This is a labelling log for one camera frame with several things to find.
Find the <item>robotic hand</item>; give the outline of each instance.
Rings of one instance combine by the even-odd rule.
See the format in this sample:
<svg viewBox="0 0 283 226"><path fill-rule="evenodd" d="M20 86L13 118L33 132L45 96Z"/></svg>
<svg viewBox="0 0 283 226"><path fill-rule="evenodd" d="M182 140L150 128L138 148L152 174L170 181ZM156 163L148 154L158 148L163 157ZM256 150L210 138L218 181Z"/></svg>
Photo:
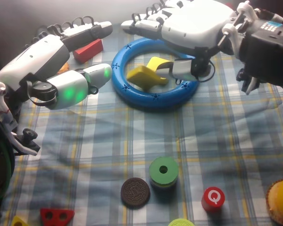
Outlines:
<svg viewBox="0 0 283 226"><path fill-rule="evenodd" d="M65 22L69 28L55 24L35 37L20 55L0 71L0 131L18 151L15 155L37 155L40 147L33 142L37 134L24 129L23 135L12 130L17 127L14 115L20 105L30 99L35 105L51 110L75 105L110 80L112 70L108 64L67 71L56 75L69 59L69 52L112 33L110 22L97 23L90 16L81 19L81 25Z"/></svg>
<svg viewBox="0 0 283 226"><path fill-rule="evenodd" d="M195 57L160 65L156 72L161 77L208 81L215 73L210 58L221 51L245 64L237 80L244 81L247 95L261 82L283 87L283 18L254 10L249 1L233 11L214 0L160 0L145 14L132 14L122 28Z"/></svg>

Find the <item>checkered fabric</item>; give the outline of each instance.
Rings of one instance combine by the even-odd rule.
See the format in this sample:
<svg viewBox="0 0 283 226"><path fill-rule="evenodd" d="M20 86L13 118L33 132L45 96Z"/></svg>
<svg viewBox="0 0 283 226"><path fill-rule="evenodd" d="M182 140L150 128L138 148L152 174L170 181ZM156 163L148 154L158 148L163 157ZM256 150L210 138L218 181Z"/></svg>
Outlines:
<svg viewBox="0 0 283 226"><path fill-rule="evenodd" d="M104 51L85 65L69 59L71 69L110 64L117 52L137 39L119 26L103 40ZM128 70L146 65L150 53L136 57ZM261 85L249 96L241 92L237 72L243 65L225 54L212 58L215 77L199 85L182 107L164 112L130 108L111 81L99 94L76 106L50 111L26 102L19 132L34 129L37 156L17 158L2 204L0 225L18 215L31 226L41 224L40 208L75 211L70 226L167 226L186 218L195 226L271 226L265 193L283 178L283 90ZM170 81L167 88L175 87ZM149 165L159 156L179 164L172 194L156 193L139 210L123 206L120 189L131 177L149 183ZM209 216L201 206L204 190L225 193L223 211Z"/></svg>

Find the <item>gray wall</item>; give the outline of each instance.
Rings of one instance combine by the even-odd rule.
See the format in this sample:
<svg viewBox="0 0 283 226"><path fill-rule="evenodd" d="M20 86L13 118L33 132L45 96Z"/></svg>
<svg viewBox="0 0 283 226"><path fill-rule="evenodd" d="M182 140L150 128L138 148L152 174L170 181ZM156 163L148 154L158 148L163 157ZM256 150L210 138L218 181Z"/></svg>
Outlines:
<svg viewBox="0 0 283 226"><path fill-rule="evenodd" d="M159 0L0 0L0 62L5 65L16 57L41 25L71 22L78 16L120 24L155 2Z"/></svg>

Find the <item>red rectangular block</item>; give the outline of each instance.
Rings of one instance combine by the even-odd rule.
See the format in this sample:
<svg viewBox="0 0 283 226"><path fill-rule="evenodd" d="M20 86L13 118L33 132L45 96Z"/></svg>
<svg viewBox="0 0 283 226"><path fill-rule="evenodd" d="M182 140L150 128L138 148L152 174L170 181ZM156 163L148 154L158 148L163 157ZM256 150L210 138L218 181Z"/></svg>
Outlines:
<svg viewBox="0 0 283 226"><path fill-rule="evenodd" d="M82 48L73 51L74 58L82 64L93 58L95 55L103 51L103 43L101 39L97 39Z"/></svg>

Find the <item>blue ring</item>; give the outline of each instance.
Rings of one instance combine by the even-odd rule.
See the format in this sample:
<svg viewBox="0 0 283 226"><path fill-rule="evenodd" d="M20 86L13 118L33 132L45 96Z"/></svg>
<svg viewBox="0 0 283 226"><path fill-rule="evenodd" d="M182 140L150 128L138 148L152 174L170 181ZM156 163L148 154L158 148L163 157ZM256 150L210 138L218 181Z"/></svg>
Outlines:
<svg viewBox="0 0 283 226"><path fill-rule="evenodd" d="M141 38L124 46L112 61L112 83L116 92L125 101L138 107L166 108L187 101L195 93L198 82L183 81L175 89L163 93L145 93L132 87L125 78L125 66L134 56L150 52L163 51L175 54L179 58L194 58L167 47L163 41Z"/></svg>

